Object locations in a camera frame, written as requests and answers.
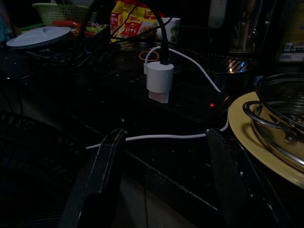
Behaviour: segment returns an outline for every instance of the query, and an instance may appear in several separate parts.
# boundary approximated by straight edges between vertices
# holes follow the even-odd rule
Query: white cup
[[[163,23],[166,23],[168,20],[170,20],[170,18],[162,18]],[[180,22],[180,18],[172,18],[172,20],[167,25],[165,25],[167,38],[171,43],[177,44],[177,37],[181,26]],[[160,28],[156,31],[156,37],[157,39],[162,39],[162,30]]]

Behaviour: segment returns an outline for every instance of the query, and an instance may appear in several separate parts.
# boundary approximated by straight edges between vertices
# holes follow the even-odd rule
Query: plastic container lid
[[[35,28],[14,39],[6,45],[14,49],[36,48],[56,42],[69,34],[69,27],[42,27]]]

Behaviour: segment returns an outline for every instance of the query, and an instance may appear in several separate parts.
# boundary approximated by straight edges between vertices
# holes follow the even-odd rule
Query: charger adapter
[[[163,65],[159,61],[144,66],[147,73],[147,89],[152,100],[166,104],[172,88],[173,64]]]

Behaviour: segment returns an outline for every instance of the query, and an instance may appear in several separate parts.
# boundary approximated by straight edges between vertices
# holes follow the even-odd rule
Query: snack bag
[[[110,17],[111,34],[123,24],[136,4],[136,0],[118,0],[116,2]],[[133,37],[156,26],[155,15],[144,3],[141,3],[114,36],[121,38]]]

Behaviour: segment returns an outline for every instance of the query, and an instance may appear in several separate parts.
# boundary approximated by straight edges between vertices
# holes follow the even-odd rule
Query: pot handle
[[[260,105],[261,102],[259,102],[259,101],[248,101],[248,102],[244,103],[243,104],[243,111],[244,111],[244,113],[246,115],[248,115],[251,119],[259,122],[260,124],[264,124],[264,125],[266,125],[268,127],[280,129],[280,130],[283,130],[285,132],[292,132],[292,133],[294,133],[294,131],[290,127],[288,127],[286,125],[276,124],[276,123],[270,122],[268,120],[265,120],[265,119],[261,118],[260,116],[258,116],[256,114],[254,114],[251,111],[250,106],[257,105],[257,104]]]

